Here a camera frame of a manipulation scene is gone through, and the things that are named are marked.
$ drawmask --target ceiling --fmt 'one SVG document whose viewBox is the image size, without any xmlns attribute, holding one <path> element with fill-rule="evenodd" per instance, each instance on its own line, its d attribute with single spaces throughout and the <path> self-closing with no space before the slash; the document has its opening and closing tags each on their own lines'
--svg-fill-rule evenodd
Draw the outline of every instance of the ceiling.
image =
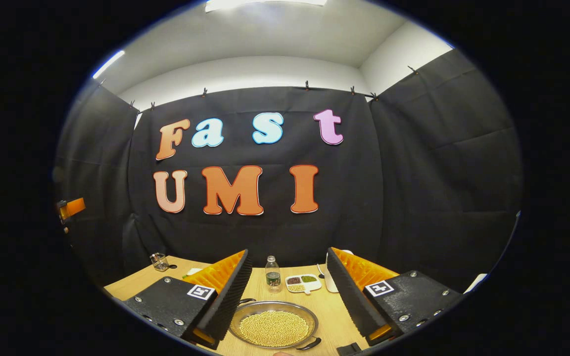
<svg viewBox="0 0 570 356">
<path fill-rule="evenodd" d="M 328 0 L 325 6 L 267 2 L 210 13 L 202 2 L 142 34 L 98 80 L 120 94 L 170 70 L 241 56 L 293 56 L 359 68 L 403 23 L 402 16 L 364 0 Z"/>
</svg>

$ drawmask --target light blue letter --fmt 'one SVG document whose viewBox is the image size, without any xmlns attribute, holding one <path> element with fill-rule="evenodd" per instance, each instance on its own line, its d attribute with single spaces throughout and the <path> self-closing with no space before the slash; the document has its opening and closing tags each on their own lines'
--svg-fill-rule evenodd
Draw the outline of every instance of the light blue letter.
<svg viewBox="0 0 570 356">
<path fill-rule="evenodd" d="M 224 136 L 221 136 L 221 130 L 224 128 L 224 123 L 219 119 L 207 119 L 199 122 L 196 128 L 197 132 L 192 136 L 192 145 L 195 147 L 210 147 L 219 146 L 224 142 Z"/>
<path fill-rule="evenodd" d="M 257 144 L 274 143 L 283 137 L 283 116 L 279 113 L 260 113 L 252 120 L 252 126 L 258 131 L 252 133 Z"/>
</svg>

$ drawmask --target black curtain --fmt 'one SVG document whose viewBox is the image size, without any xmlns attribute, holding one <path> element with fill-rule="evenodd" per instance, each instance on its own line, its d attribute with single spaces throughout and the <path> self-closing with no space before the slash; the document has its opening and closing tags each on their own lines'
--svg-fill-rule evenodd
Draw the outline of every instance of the black curtain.
<svg viewBox="0 0 570 356">
<path fill-rule="evenodd" d="M 127 189 L 129 145 L 138 111 L 90 80 L 75 98 L 54 163 L 56 197 L 84 198 L 69 240 L 101 286 L 126 276 L 122 229 L 131 214 Z"/>
<path fill-rule="evenodd" d="M 343 142 L 323 142 L 314 115 L 330 109 L 341 118 L 335 131 Z M 283 116 L 283 137 L 273 144 L 252 139 L 253 118 L 263 112 Z M 196 148 L 191 138 L 202 120 L 224 123 L 224 141 L 216 147 Z M 189 119 L 176 154 L 156 161 L 160 128 Z M 294 214 L 294 165 L 315 165 L 314 199 L 319 209 Z M 201 170 L 222 167 L 233 182 L 244 165 L 258 165 L 260 216 L 203 212 L 206 179 Z M 184 170 L 186 204 L 176 214 L 163 211 L 156 201 L 152 175 L 168 173 L 168 200 L 175 201 L 172 171 Z M 329 246 L 350 249 L 375 260 L 382 224 L 382 171 L 371 112 L 362 95 L 330 89 L 250 88 L 228 90 L 173 101 L 146 110 L 136 127 L 129 159 L 129 192 L 136 212 L 136 229 L 129 253 L 145 255 L 154 249 L 170 255 L 213 263 L 245 248 L 256 267 L 268 255 L 281 266 L 324 263 Z M 138 246 L 145 252 L 137 250 Z M 146 261 L 133 262 L 133 269 Z"/>
<path fill-rule="evenodd" d="M 369 106 L 384 176 L 380 261 L 464 292 L 498 261 L 520 209 L 520 147 L 507 109 L 456 49 Z"/>
</svg>

